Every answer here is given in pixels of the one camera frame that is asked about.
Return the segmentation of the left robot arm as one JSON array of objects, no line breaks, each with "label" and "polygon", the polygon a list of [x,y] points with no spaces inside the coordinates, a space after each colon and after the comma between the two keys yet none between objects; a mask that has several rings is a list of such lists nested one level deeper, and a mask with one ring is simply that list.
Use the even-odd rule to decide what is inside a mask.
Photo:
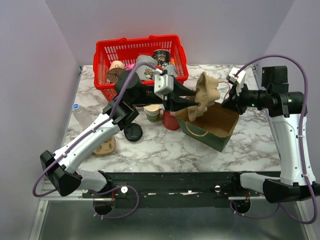
[{"label": "left robot arm", "polygon": [[167,111],[177,112],[196,105],[187,98],[196,92],[183,86],[166,70],[156,69],[155,76],[159,82],[146,85],[134,70],[121,73],[114,86],[116,96],[102,113],[71,142],[40,155],[43,172],[60,196],[76,190],[91,190],[101,198],[110,194],[111,185],[103,171],[80,171],[79,166],[98,146],[135,120],[139,115],[136,106],[160,104]]}]

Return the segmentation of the brown cardboard cup carrier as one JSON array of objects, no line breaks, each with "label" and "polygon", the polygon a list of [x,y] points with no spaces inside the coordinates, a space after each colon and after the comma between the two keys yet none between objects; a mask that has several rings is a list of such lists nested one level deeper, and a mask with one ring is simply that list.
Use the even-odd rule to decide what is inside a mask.
[{"label": "brown cardboard cup carrier", "polygon": [[196,118],[202,116],[208,111],[208,107],[214,105],[216,100],[220,99],[218,85],[219,81],[216,78],[207,75],[206,72],[201,73],[195,88],[194,101],[197,105],[187,108],[190,122],[194,122]]}]

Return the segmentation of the brown paper bag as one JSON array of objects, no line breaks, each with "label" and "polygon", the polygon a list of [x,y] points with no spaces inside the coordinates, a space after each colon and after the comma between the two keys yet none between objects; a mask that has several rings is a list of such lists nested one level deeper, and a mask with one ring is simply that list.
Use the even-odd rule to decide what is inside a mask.
[{"label": "brown paper bag", "polygon": [[188,108],[177,111],[175,116],[183,133],[222,152],[234,132],[239,114],[223,108],[218,100],[193,122],[188,118]]}]

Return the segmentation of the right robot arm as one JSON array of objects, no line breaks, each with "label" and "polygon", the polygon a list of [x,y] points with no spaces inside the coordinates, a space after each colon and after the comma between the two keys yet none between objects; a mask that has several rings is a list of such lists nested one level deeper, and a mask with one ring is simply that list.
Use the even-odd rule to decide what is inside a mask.
[{"label": "right robot arm", "polygon": [[307,116],[302,113],[304,94],[290,92],[286,66],[262,69],[262,90],[249,90],[246,72],[233,67],[226,79],[232,88],[222,107],[242,115],[247,108],[268,110],[278,141],[281,171],[279,177],[254,172],[240,173],[230,183],[230,191],[241,196],[253,190],[270,203],[295,202],[320,195],[320,185],[313,174],[306,145]]}]

